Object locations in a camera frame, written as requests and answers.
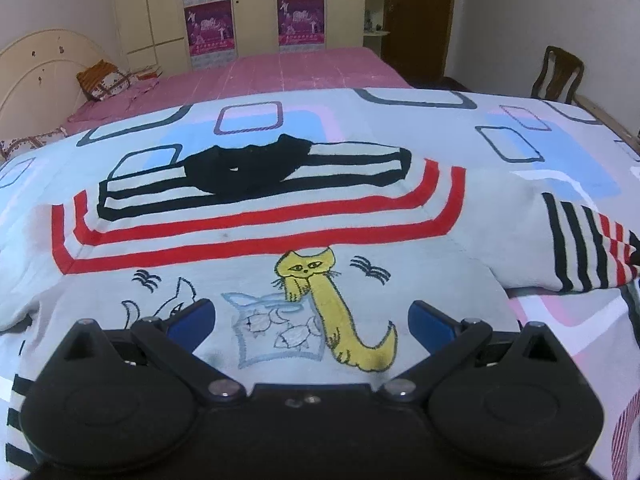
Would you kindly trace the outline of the white striped cat sweater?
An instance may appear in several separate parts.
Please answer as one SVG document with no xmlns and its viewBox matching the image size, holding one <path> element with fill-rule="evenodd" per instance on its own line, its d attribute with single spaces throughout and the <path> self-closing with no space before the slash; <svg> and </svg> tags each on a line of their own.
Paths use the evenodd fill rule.
<svg viewBox="0 0 640 480">
<path fill-rule="evenodd" d="M 127 328 L 209 299 L 198 356 L 244 386 L 379 386 L 425 356 L 422 300 L 544 322 L 600 396 L 592 463 L 639 474 L 639 228 L 596 170 L 450 166 L 369 142 L 58 142 L 1 167 L 1 326 L 26 324 L 1 474 L 34 463 L 25 386 L 78 318 Z"/>
</svg>

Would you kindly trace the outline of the floral pillow at bed edge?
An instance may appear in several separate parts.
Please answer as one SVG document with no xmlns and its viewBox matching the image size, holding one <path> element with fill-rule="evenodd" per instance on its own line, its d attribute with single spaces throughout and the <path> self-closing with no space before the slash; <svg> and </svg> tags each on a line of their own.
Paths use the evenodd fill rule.
<svg viewBox="0 0 640 480">
<path fill-rule="evenodd" d="M 44 146 L 58 142 L 68 137 L 66 130 L 58 127 L 50 132 L 37 134 L 36 136 L 25 136 L 24 138 L 8 139 L 0 141 L 1 159 L 8 160 L 20 156 L 29 151 L 38 150 Z"/>
</svg>

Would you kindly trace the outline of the patterned white bed quilt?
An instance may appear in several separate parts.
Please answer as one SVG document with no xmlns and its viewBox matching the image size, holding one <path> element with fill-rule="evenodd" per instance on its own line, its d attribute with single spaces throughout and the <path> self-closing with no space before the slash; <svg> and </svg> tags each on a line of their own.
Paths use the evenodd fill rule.
<svg viewBox="0 0 640 480">
<path fill-rule="evenodd" d="M 578 107 L 414 89 L 271 92 L 112 116 L 1 167 L 1 474 L 81 318 L 207 307 L 246 388 L 379 387 L 425 359 L 421 300 L 546 324 L 604 408 L 590 466 L 639 474 L 639 161 Z"/>
</svg>

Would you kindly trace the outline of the cream corner shelf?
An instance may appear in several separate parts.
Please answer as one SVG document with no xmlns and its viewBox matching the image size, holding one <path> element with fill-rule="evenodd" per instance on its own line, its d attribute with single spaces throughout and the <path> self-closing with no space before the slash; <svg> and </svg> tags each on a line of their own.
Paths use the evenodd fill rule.
<svg viewBox="0 0 640 480">
<path fill-rule="evenodd" d="M 364 0 L 363 45 L 380 58 L 383 39 L 389 34 L 385 25 L 385 0 Z"/>
</svg>

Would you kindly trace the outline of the orange patterned pillow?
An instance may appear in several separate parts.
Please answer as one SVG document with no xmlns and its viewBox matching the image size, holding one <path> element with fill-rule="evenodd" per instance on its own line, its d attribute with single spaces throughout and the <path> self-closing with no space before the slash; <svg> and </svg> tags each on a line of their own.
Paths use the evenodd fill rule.
<svg viewBox="0 0 640 480">
<path fill-rule="evenodd" d="M 102 102 L 117 96 L 142 81 L 160 78 L 163 69 L 155 64 L 133 72 L 121 70 L 116 65 L 101 60 L 76 74 L 79 87 L 84 96 L 93 102 Z"/>
</svg>

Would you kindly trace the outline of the cream wooden headboard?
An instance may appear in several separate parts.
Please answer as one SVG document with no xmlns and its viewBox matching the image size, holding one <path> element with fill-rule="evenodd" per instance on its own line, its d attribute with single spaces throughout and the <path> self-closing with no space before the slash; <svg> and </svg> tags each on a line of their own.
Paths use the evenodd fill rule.
<svg viewBox="0 0 640 480">
<path fill-rule="evenodd" d="M 58 128 L 87 101 L 76 75 L 108 55 L 79 32 L 52 28 L 32 32 L 1 51 L 1 137 L 36 136 Z"/>
</svg>

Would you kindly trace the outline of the dark brown wooden door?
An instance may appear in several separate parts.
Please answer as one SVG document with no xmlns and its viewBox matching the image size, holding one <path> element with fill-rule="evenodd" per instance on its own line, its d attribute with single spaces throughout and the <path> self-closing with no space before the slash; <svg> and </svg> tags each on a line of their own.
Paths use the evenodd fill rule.
<svg viewBox="0 0 640 480">
<path fill-rule="evenodd" d="M 444 76 L 454 0 L 385 0 L 382 59 L 413 87 Z"/>
</svg>

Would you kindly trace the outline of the cream wardrobe with posters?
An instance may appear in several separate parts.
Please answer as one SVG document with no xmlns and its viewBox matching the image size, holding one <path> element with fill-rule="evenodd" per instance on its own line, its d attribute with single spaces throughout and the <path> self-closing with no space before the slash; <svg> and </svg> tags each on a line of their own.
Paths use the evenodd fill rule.
<svg viewBox="0 0 640 480">
<path fill-rule="evenodd" d="M 363 43 L 366 0 L 114 0 L 130 70 L 164 74 Z"/>
</svg>

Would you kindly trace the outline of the pink bed sheet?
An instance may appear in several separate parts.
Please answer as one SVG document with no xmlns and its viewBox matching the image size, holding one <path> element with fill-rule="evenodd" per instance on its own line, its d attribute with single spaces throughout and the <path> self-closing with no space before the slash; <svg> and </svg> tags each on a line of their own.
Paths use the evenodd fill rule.
<svg viewBox="0 0 640 480">
<path fill-rule="evenodd" d="M 85 102 L 62 128 L 72 136 L 168 107 L 259 93 L 409 87 L 396 70 L 364 47 L 261 54 L 238 58 L 224 67 L 142 80 L 103 102 Z"/>
</svg>

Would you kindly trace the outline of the brown wooden chair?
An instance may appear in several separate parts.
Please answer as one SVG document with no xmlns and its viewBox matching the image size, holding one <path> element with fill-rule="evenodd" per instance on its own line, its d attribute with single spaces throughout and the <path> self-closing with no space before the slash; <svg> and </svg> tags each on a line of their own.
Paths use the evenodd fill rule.
<svg viewBox="0 0 640 480">
<path fill-rule="evenodd" d="M 532 85 L 530 97 L 570 104 L 582 83 L 585 64 L 573 53 L 560 47 L 544 50 L 540 73 Z"/>
</svg>

